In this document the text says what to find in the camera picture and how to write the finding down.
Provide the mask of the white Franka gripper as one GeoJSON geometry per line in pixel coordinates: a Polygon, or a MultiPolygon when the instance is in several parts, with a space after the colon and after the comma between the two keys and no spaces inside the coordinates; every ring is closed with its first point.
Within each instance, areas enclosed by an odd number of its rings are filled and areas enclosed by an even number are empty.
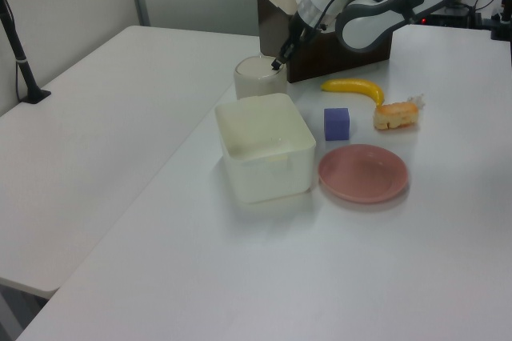
{"type": "Polygon", "coordinates": [[[290,19],[289,37],[271,63],[272,70],[279,70],[294,56],[301,44],[309,42],[320,33],[318,21],[322,15],[318,0],[295,0],[297,9],[290,19]]]}

